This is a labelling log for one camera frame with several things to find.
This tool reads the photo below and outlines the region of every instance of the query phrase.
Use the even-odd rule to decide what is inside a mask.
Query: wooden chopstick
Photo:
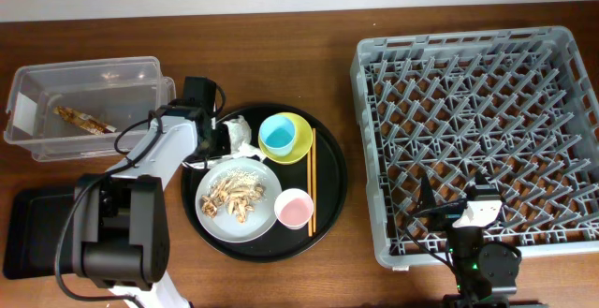
[[[312,229],[314,234],[316,233],[316,129],[312,129],[312,147],[310,147],[310,154],[312,155],[312,201],[314,202],[314,213],[312,214]]]
[[[308,152],[308,195],[312,197],[312,148]],[[308,237],[312,237],[312,218],[308,221]]]

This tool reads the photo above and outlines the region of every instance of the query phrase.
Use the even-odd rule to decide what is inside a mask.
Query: blue cup
[[[259,137],[262,144],[279,157],[291,153],[296,141],[296,127],[291,120],[283,115],[273,115],[260,125]]]

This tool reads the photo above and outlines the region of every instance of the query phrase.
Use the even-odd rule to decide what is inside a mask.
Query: brown wooden surface
[[[599,81],[599,3],[429,7],[237,16],[120,19],[0,24],[0,101],[7,101],[20,66],[153,55],[177,82],[205,75],[227,94],[226,110],[256,102],[286,103],[310,112],[339,141],[350,184],[339,221],[308,252],[272,264],[233,260],[213,250],[183,211],[180,172],[167,188],[170,262],[180,292],[199,306],[420,306],[455,292],[445,267],[392,272],[373,255],[365,198],[366,172],[355,123],[349,67],[366,37],[562,24],[572,30],[593,84]],[[0,116],[4,128],[7,116]],[[101,172],[116,157],[37,163],[25,150],[0,141],[0,257],[11,202],[27,187],[73,183],[84,171]],[[89,280],[66,280],[83,294],[99,294]],[[599,305],[599,254],[525,259],[518,278],[521,301],[551,307]],[[0,306],[106,307],[68,299],[52,277],[0,277]],[[124,307],[114,302],[110,307]]]

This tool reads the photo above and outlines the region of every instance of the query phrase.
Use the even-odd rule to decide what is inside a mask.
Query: white plate
[[[234,214],[221,206],[212,219],[201,210],[202,195],[208,195],[212,186],[226,177],[231,169],[255,172],[258,182],[264,185],[264,196],[254,202],[254,211],[248,213],[245,223],[240,224]],[[274,200],[281,194],[281,184],[272,170],[264,164],[249,158],[236,158],[212,168],[202,179],[196,192],[196,214],[199,223],[214,238],[223,242],[249,242],[266,233],[277,221],[274,214]]]

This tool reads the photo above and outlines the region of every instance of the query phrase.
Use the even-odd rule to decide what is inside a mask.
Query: pink cup
[[[274,214],[281,224],[290,229],[300,229],[314,213],[312,198],[304,190],[287,189],[274,201]]]

